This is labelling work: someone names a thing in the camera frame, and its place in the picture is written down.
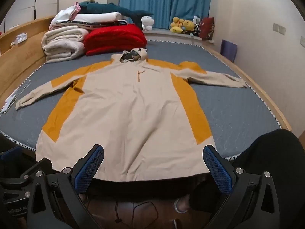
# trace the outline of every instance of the jacket sleeve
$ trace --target jacket sleeve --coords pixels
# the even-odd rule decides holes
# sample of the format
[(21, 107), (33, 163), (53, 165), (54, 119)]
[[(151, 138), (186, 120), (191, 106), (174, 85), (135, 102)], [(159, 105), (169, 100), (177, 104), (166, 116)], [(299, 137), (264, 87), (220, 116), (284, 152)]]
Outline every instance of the jacket sleeve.
[(181, 68), (180, 70), (171, 70), (171, 72), (178, 77), (188, 79), (192, 82), (231, 88), (247, 87), (246, 82), (241, 78), (233, 77), (228, 74), (205, 71), (201, 69), (197, 63), (182, 62), (179, 66), (184, 68)]
[(19, 101), (17, 101), (16, 110), (20, 109), (21, 107), (31, 105), (33, 102), (42, 98), (43, 96), (49, 95), (57, 90), (63, 89), (69, 86), (70, 84), (72, 84), (73, 82), (77, 81), (81, 77), (86, 76), (87, 73), (101, 69), (111, 63), (112, 63), (111, 61), (103, 61), (103, 62), (95, 63), (89, 66), (78, 68), (61, 77), (53, 79), (37, 87), (36, 89), (32, 90), (29, 94), (27, 94)]

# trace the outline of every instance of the red cushion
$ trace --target red cushion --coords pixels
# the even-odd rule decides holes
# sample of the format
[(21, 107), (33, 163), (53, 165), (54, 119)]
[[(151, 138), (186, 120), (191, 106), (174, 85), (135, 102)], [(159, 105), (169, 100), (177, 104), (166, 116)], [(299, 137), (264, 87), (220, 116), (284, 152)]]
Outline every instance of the red cushion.
[(200, 23), (200, 33), (199, 37), (203, 40), (208, 40), (212, 38), (214, 32), (214, 17), (205, 17)]
[(135, 24), (102, 27), (90, 32), (85, 40), (86, 55), (143, 48), (147, 41)]

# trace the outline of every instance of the folded red blanket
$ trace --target folded red blanket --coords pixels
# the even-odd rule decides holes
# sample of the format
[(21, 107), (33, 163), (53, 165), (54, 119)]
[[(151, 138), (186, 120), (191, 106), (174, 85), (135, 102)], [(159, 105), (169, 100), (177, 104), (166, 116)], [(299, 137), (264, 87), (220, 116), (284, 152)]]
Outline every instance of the folded red blanket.
[(147, 41), (135, 24), (102, 27), (90, 32), (84, 42), (86, 55), (143, 48)]

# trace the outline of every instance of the light switch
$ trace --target light switch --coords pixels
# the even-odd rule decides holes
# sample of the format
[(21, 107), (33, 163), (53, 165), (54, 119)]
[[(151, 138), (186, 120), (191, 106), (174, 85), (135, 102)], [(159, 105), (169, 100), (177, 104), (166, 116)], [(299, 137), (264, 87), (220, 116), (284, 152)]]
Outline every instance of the light switch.
[(285, 35), (285, 33), (286, 33), (286, 28), (283, 27), (283, 26), (280, 26), (280, 27), (279, 27), (279, 33), (282, 34), (282, 35)]
[(305, 38), (303, 36), (301, 37), (301, 45), (305, 47)]
[(273, 23), (273, 30), (278, 32), (280, 25)]

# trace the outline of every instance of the white plush toy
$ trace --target white plush toy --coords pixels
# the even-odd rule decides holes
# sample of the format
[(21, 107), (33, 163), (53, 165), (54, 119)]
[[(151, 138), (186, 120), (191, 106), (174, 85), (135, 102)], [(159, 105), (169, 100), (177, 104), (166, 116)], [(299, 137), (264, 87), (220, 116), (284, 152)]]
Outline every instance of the white plush toy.
[(150, 16), (142, 17), (142, 28), (143, 30), (151, 31), (153, 29), (152, 25), (155, 23), (154, 19)]

